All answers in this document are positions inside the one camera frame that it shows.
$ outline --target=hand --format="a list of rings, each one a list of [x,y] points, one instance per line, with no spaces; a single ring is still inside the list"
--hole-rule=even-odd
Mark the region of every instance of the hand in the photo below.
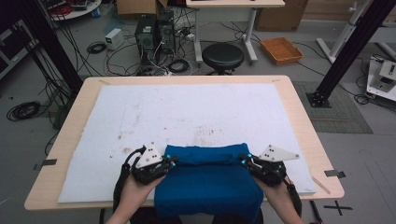
[[[256,177],[254,177],[254,180],[260,188],[262,188],[268,203],[271,204],[277,215],[284,223],[304,224],[303,220],[298,216],[294,209],[293,202],[291,201],[291,197],[285,183],[281,182],[278,186],[269,187]]]
[[[107,224],[124,224],[147,199],[149,193],[164,179],[164,176],[148,185],[142,185],[129,175],[122,189],[120,204]]]

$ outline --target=gray carpet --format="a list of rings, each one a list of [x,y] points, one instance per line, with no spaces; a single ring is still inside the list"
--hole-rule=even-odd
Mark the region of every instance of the gray carpet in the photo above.
[[[336,87],[329,98],[331,108],[312,107],[306,97],[318,82],[293,82],[317,133],[373,133],[347,92]]]

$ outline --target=folded cloth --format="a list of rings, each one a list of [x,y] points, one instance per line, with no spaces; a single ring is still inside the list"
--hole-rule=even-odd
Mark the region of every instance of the folded cloth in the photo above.
[[[246,144],[228,147],[167,146],[166,155],[178,156],[177,167],[155,189],[160,217],[237,214],[253,222],[263,192],[238,155],[248,154]]]

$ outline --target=round stool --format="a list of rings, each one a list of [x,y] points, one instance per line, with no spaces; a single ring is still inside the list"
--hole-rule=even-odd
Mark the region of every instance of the round stool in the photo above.
[[[225,70],[234,71],[244,61],[244,52],[230,44],[213,44],[202,51],[202,59],[205,64],[215,69],[206,74],[210,76],[218,73],[219,75],[230,75]]]

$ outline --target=blue towel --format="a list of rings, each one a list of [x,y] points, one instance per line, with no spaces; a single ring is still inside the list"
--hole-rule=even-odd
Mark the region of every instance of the blue towel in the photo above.
[[[248,154],[246,144],[228,147],[167,146],[166,155],[178,156],[155,190],[155,207],[160,217],[238,214],[253,222],[263,200],[262,189],[238,155]]]

